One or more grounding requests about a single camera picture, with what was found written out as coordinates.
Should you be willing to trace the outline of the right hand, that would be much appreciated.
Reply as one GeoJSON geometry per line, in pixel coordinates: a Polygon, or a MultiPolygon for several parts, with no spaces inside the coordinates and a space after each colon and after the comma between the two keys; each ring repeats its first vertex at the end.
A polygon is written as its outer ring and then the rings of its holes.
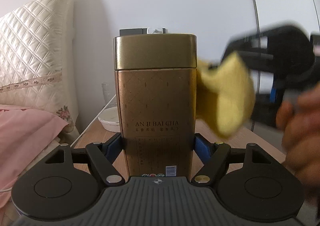
{"type": "Polygon", "coordinates": [[[310,189],[319,188],[319,86],[301,94],[293,104],[284,101],[276,125],[284,134],[285,166],[310,189]]]}

